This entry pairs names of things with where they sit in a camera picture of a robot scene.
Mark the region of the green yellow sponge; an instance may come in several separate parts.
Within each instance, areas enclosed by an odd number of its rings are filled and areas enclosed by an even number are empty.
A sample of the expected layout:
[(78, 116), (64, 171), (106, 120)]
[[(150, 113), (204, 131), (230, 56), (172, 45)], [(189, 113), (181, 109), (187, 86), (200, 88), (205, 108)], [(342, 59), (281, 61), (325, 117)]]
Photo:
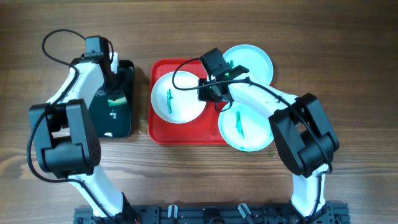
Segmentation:
[(108, 99), (108, 104), (110, 106), (120, 106), (120, 105), (124, 105), (127, 103), (127, 99), (125, 96), (121, 97), (121, 98), (117, 98), (115, 100), (110, 100)]

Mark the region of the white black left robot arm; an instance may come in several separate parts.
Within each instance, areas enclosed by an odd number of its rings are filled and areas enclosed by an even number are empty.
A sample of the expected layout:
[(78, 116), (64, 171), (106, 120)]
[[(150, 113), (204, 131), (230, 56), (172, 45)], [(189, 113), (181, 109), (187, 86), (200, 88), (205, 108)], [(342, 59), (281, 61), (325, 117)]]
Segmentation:
[(116, 52), (93, 52), (68, 66), (59, 91), (29, 109), (29, 169), (44, 182), (72, 184), (90, 204), (96, 223), (138, 222), (100, 164), (100, 138), (131, 127), (134, 64)]

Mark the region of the white plate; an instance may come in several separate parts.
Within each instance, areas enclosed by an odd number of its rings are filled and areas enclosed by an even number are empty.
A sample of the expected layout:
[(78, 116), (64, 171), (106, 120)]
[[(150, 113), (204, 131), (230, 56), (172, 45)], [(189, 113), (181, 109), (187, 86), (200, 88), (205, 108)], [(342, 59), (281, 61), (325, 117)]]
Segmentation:
[(154, 84), (150, 102), (155, 113), (164, 121), (182, 124), (193, 121), (205, 109), (196, 90), (182, 91), (172, 85), (173, 72), (161, 76)]

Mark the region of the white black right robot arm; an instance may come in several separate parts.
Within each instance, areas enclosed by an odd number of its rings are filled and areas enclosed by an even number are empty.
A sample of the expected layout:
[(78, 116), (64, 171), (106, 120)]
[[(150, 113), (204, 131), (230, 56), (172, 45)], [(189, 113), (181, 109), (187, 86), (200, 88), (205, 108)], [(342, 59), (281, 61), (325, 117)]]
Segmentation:
[(241, 103), (269, 120), (279, 157), (293, 174), (291, 204), (307, 222), (313, 221), (325, 205), (324, 178), (332, 172), (340, 146), (319, 99), (311, 93), (284, 93), (242, 66), (211, 81), (199, 79), (198, 97)]

